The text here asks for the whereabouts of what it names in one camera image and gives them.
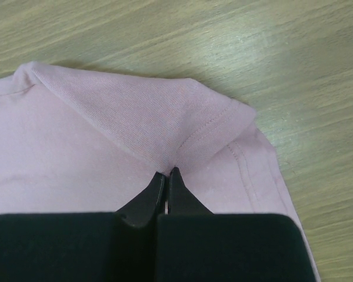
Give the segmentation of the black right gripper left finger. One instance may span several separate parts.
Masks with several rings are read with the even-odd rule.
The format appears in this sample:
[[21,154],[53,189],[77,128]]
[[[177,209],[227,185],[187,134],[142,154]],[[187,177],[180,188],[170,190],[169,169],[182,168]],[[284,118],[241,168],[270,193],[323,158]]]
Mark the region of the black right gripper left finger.
[[165,182],[116,212],[0,214],[0,281],[153,281]]

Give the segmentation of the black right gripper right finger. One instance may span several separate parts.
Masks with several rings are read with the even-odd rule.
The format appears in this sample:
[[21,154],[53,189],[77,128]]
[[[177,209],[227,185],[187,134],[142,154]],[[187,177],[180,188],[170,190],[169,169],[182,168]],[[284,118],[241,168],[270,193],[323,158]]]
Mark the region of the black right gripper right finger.
[[158,281],[315,281],[300,229],[281,214],[213,214],[185,186],[168,183],[157,220]]

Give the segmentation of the dusty pink t-shirt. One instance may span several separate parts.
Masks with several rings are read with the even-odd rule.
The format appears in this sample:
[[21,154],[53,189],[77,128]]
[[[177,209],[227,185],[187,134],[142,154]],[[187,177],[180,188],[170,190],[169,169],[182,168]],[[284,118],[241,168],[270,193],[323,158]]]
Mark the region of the dusty pink t-shirt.
[[300,229],[253,108],[193,79],[31,62],[0,79],[0,214],[116,212],[178,168],[213,214],[281,214]]

